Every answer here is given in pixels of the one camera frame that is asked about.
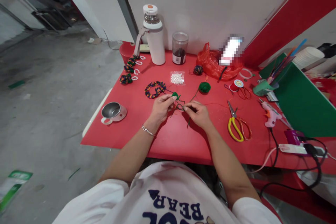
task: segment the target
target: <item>hot glue gun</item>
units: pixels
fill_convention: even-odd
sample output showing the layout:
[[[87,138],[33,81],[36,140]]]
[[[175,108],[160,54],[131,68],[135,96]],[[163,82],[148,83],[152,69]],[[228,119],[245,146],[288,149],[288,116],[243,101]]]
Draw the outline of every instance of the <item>hot glue gun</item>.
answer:
[[[274,108],[269,106],[269,104],[261,99],[259,99],[261,102],[262,107],[267,111],[267,117],[268,120],[265,122],[265,126],[267,128],[273,128],[275,126],[275,121],[282,118],[282,115],[280,115]]]

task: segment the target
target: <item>white cup handle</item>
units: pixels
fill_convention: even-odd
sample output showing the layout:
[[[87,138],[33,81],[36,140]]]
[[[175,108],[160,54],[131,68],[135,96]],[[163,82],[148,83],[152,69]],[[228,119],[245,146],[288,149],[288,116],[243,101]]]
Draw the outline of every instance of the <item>white cup handle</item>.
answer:
[[[105,120],[107,120],[107,118],[105,118],[105,117],[103,117],[103,118],[101,119],[101,122],[102,122],[103,124],[105,124],[105,125],[109,125],[109,124],[111,124],[111,123],[113,122],[112,119],[108,119],[107,122],[105,122]]]

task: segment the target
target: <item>metal cup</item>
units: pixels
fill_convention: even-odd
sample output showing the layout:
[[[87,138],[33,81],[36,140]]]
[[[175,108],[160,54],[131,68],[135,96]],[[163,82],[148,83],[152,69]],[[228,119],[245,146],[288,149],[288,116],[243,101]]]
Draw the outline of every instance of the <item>metal cup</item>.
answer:
[[[111,102],[106,104],[101,110],[103,118],[101,122],[105,125],[111,124],[113,121],[121,121],[127,114],[125,107],[118,102]]]

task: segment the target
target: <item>person's left hand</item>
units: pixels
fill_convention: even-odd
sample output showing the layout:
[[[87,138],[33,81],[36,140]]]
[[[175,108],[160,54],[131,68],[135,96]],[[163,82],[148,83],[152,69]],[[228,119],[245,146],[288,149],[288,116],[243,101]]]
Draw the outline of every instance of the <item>person's left hand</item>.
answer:
[[[159,124],[163,123],[167,118],[168,112],[173,109],[176,99],[176,96],[172,96],[170,94],[156,98],[149,118]]]

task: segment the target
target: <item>red wall panel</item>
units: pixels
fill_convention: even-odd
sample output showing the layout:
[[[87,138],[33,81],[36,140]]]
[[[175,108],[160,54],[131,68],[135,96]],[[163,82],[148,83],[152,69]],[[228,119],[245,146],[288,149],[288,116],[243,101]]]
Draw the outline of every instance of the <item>red wall panel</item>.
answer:
[[[336,8],[336,0],[288,0],[246,48],[245,65],[257,67]]]

